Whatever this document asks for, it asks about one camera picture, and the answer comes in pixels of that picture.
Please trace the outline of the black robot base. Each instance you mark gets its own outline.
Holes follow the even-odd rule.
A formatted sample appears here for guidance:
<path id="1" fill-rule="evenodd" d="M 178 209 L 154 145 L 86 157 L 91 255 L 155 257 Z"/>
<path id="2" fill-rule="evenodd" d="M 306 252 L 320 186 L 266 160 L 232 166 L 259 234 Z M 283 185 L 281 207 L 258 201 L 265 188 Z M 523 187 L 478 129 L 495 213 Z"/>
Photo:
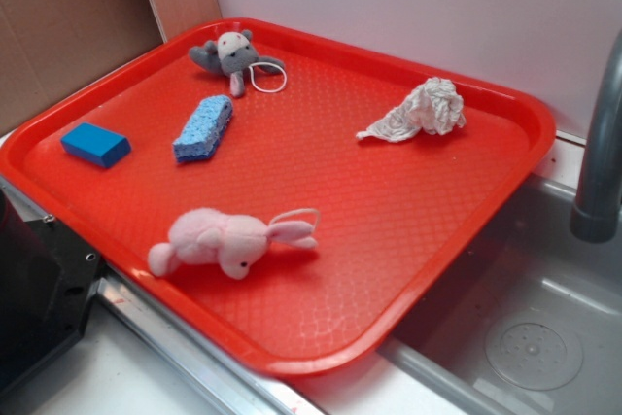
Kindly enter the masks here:
<path id="1" fill-rule="evenodd" d="M 1 195 L 1 395 L 79 342 L 104 269 L 60 220 L 26 221 Z"/>

